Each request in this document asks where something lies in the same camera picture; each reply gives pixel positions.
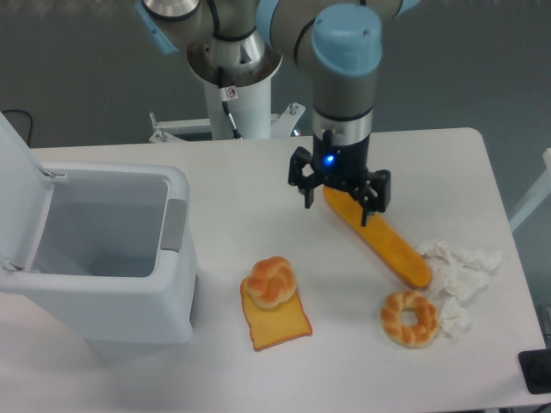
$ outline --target white paper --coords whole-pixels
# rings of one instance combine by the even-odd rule
[[[455,297],[446,299],[440,310],[440,328],[458,341],[470,324],[471,318],[459,301]]]
[[[477,291],[488,285],[488,274],[472,268],[462,268],[455,277],[450,279],[445,290],[464,302],[470,299]]]
[[[436,301],[443,300],[440,327],[454,341],[459,341],[470,324],[463,307],[478,291],[489,284],[489,274],[501,261],[501,251],[469,250],[432,240],[418,246],[432,274],[429,293]]]

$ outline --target black cable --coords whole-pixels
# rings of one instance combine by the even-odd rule
[[[396,10],[396,14],[394,15],[394,19],[395,19],[396,17],[398,17],[399,11],[402,10],[402,6],[403,6],[403,5],[404,5],[404,0],[401,0],[401,1],[399,2],[398,10]]]
[[[207,4],[210,14],[213,17],[214,35],[216,35],[220,31],[220,17],[218,16],[218,10],[216,9],[214,0],[207,0]]]
[[[217,69],[217,83],[218,83],[218,89],[222,89],[222,83],[223,83],[223,77],[224,77],[224,69],[220,66],[218,66]],[[233,119],[232,113],[230,112],[230,106],[227,104],[226,101],[222,101],[222,109],[224,110],[224,113],[227,116],[228,121],[230,122],[230,128],[232,129],[233,138],[234,139],[242,139],[243,135],[239,133],[238,127],[235,124],[235,120]]]
[[[544,404],[534,410],[532,413],[542,413],[547,407],[551,406],[551,403]]]
[[[23,109],[6,109],[1,111],[2,114],[24,114],[28,117],[28,133],[27,133],[27,146],[31,147],[31,135],[33,133],[33,115]]]
[[[302,38],[308,31],[308,29],[313,25],[313,23],[316,21],[316,19],[312,19],[309,21],[300,31],[299,37],[296,38],[296,42],[294,43],[294,49],[293,49],[293,61],[298,66],[299,65],[299,47],[300,43],[302,42]]]

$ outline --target slice of toast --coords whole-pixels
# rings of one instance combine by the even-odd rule
[[[312,335],[298,291],[286,302],[269,310],[258,307],[245,289],[246,278],[241,282],[241,305],[251,329],[251,340],[256,351],[273,347],[295,338]]]

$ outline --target white table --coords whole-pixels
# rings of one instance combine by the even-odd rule
[[[543,404],[517,353],[544,343],[480,135],[374,134],[369,167],[393,172],[386,218],[412,244],[432,238],[505,252],[468,306],[458,343],[390,341],[378,314],[405,285],[325,204],[305,210],[288,159],[311,140],[38,150],[41,159],[177,166],[191,185],[201,264],[195,336],[185,346],[89,343],[21,296],[0,294],[0,411],[428,412]],[[239,282],[259,259],[297,270],[313,336],[255,353]]]

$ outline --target open bin lid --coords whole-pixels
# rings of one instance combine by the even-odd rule
[[[25,267],[53,180],[0,114],[0,271]]]

